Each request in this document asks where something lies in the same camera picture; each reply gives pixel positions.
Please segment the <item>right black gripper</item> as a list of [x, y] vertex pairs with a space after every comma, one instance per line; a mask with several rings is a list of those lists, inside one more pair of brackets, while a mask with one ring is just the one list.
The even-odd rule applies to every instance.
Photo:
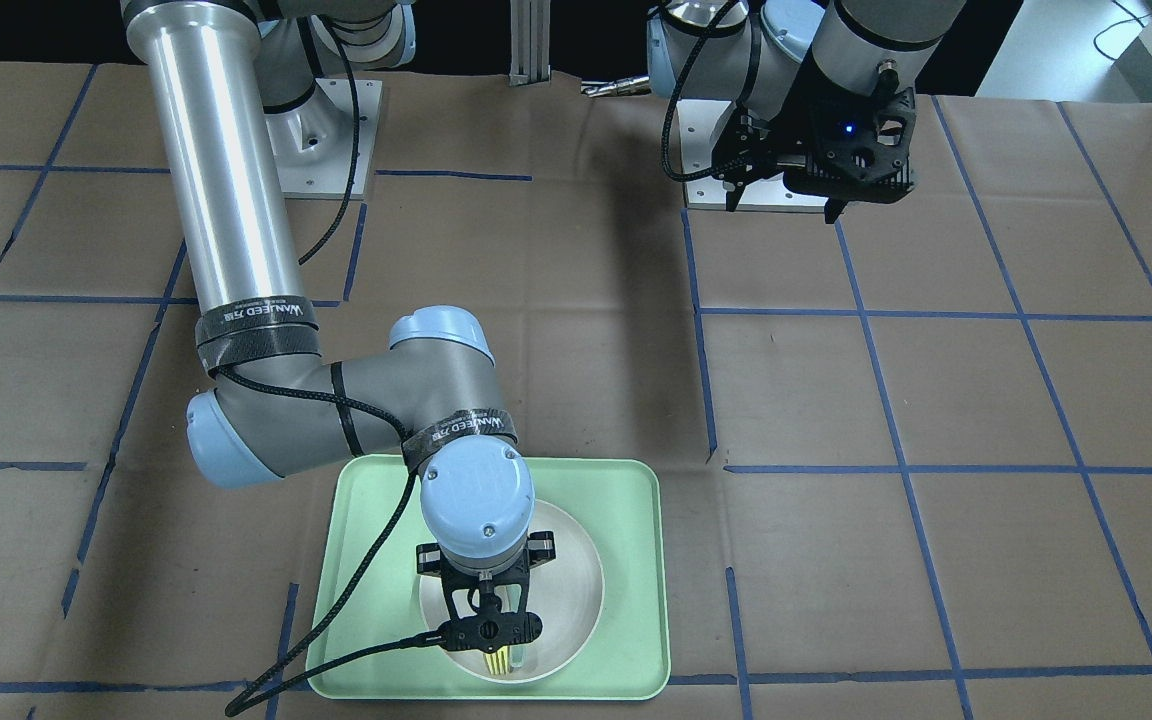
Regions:
[[445, 607], [450, 620], [460, 620], [454, 593], [467, 593], [467, 607], [471, 614], [482, 611], [502, 611], [503, 600], [490, 600], [498, 588], [518, 589], [517, 600], [509, 602], [509, 611], [526, 612], [531, 570], [556, 559], [556, 538], [552, 530], [536, 530], [526, 536], [524, 546], [515, 559], [498, 570], [465, 571], [453, 564], [448, 553], [438, 543], [419, 544], [416, 547], [416, 570], [422, 577], [433, 577], [442, 585]]

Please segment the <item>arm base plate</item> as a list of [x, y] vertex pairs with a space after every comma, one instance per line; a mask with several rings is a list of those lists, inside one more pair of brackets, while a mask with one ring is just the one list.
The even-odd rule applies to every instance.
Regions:
[[298, 108], [265, 115], [285, 197], [342, 199], [353, 168], [349, 197], [366, 199], [382, 97], [379, 79], [319, 79]]
[[[682, 170], [696, 172], [710, 165], [710, 151], [728, 119], [732, 103], [684, 99], [679, 103], [679, 146]], [[781, 213], [823, 214], [823, 196], [788, 190], [780, 176], [758, 179], [746, 185], [737, 211], [781, 211]], [[692, 210], [723, 211], [723, 183], [719, 179], [695, 179], [685, 183], [685, 206]]]

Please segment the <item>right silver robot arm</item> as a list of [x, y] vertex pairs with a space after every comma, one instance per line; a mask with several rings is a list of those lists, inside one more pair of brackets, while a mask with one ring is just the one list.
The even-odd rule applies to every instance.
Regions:
[[154, 88], [214, 389], [187, 409], [198, 469], [220, 487], [401, 450], [454, 569], [497, 577], [526, 558], [535, 486], [480, 323], [422, 306], [384, 354], [323, 361], [276, 174], [270, 109], [324, 108], [321, 70], [399, 65], [397, 1], [124, 1]]

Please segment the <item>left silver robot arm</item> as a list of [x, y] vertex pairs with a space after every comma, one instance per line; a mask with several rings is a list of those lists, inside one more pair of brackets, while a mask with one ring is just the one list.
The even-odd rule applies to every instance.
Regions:
[[916, 77], [960, 1], [664, 1], [647, 81], [660, 158], [691, 209], [806, 211], [916, 185]]

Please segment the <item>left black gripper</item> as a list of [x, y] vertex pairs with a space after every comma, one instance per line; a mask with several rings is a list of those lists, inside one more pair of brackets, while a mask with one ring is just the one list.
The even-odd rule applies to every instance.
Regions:
[[[774, 118], [761, 118], [753, 106], [732, 101], [721, 132], [710, 151], [710, 177], [723, 183], [723, 210], [738, 210], [746, 185], [780, 176], [788, 190], [823, 195], [814, 177], [814, 114], [818, 97], [788, 94], [776, 106]], [[849, 200], [829, 197], [824, 205], [824, 223], [835, 225]]]

